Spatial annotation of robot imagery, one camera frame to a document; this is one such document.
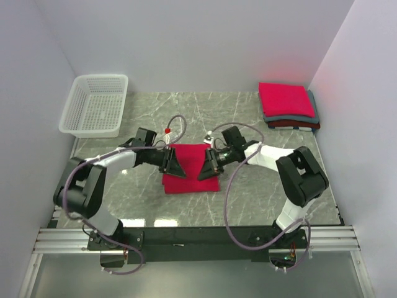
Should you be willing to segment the pink-red t shirt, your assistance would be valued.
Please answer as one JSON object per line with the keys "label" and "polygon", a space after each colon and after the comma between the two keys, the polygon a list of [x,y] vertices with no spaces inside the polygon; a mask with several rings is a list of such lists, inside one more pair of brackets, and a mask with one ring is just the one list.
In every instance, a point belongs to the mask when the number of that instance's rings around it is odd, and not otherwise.
{"label": "pink-red t shirt", "polygon": [[198,175],[205,159],[205,150],[209,147],[208,144],[175,144],[172,147],[175,148],[177,160],[186,177],[178,178],[164,174],[162,184],[166,194],[218,192],[220,190],[217,177],[203,181],[198,180]]}

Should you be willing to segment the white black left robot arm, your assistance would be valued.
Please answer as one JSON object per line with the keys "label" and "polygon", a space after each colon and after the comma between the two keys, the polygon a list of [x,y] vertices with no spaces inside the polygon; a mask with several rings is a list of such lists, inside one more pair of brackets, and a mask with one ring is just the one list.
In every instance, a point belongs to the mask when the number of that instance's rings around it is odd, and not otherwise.
{"label": "white black left robot arm", "polygon": [[143,163],[157,166],[160,173],[185,178],[173,147],[154,147],[157,133],[139,128],[136,136],[114,151],[95,158],[68,161],[53,195],[53,202],[75,220],[83,220],[102,235],[109,249],[120,248],[125,241],[123,223],[102,205],[107,178]]}

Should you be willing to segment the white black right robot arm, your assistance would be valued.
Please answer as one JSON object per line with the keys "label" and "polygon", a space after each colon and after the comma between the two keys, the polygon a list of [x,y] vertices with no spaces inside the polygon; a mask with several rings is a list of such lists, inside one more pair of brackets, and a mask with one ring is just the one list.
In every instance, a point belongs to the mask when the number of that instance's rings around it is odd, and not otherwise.
{"label": "white black right robot arm", "polygon": [[314,200],[329,187],[329,180],[308,147],[286,149],[265,145],[263,140],[247,141],[239,130],[240,124],[226,124],[222,132],[226,146],[217,149],[212,132],[207,132],[204,143],[205,159],[198,174],[203,181],[224,172],[224,167],[237,162],[240,166],[254,165],[278,172],[284,193],[287,197],[283,209],[274,222],[272,239],[260,246],[242,244],[233,235],[227,215],[224,215],[226,231],[239,247],[257,251],[275,244],[285,248],[294,240],[294,231],[306,222],[306,214]]}

